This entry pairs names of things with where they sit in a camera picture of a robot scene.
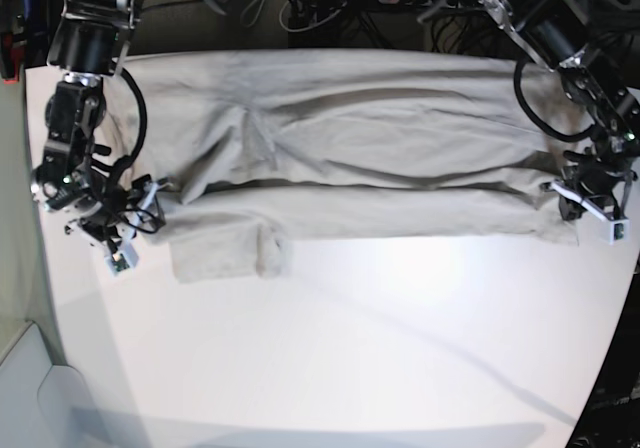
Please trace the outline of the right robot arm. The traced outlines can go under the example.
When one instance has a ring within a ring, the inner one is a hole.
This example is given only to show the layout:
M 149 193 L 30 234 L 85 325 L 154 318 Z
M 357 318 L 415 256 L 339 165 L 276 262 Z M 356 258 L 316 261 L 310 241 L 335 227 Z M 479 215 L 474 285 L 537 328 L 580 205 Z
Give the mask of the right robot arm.
M 149 177 L 127 189 L 122 176 L 137 160 L 148 128 L 141 89 L 124 68 L 130 39 L 144 0 L 63 0 L 60 23 L 47 63 L 61 70 L 45 108 L 47 139 L 41 164 L 33 172 L 34 199 L 49 212 L 73 210 L 69 224 L 108 248 L 123 246 L 127 235 L 155 234 L 163 226 L 152 205 Z M 107 112 L 106 79 L 119 76 L 138 109 L 138 134 L 132 150 L 113 164 L 111 150 L 96 141 Z

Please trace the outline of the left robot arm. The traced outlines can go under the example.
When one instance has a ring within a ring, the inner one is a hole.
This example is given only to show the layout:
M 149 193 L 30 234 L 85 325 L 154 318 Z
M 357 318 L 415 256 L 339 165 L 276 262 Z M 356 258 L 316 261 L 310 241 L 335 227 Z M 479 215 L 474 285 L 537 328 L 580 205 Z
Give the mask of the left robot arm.
M 614 190 L 622 185 L 629 191 L 637 179 L 632 165 L 639 157 L 639 103 L 591 34 L 584 9 L 576 0 L 477 1 L 524 53 L 513 86 L 526 116 L 557 141 L 591 142 L 583 153 L 565 152 L 568 166 L 547 186 L 560 196 L 562 218 L 572 221 L 589 212 L 606 222 L 623 221 L 627 201 L 616 199 Z M 535 113 L 522 89 L 528 62 L 560 77 L 565 95 L 591 117 L 588 128 L 562 133 Z

